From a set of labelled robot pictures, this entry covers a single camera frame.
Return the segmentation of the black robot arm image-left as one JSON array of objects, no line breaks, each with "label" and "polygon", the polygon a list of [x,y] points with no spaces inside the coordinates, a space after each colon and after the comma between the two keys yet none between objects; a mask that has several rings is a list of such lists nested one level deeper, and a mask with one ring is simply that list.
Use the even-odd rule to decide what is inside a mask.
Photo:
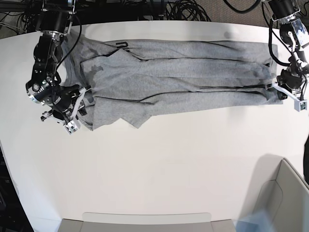
[{"label": "black robot arm image-left", "polygon": [[63,54],[62,43],[70,33],[73,19],[77,19],[78,0],[45,0],[36,26],[41,36],[34,48],[31,79],[26,83],[28,97],[35,103],[51,109],[41,120],[53,117],[65,126],[75,124],[77,113],[84,108],[82,100],[90,86],[63,87],[58,68],[70,55]]}]

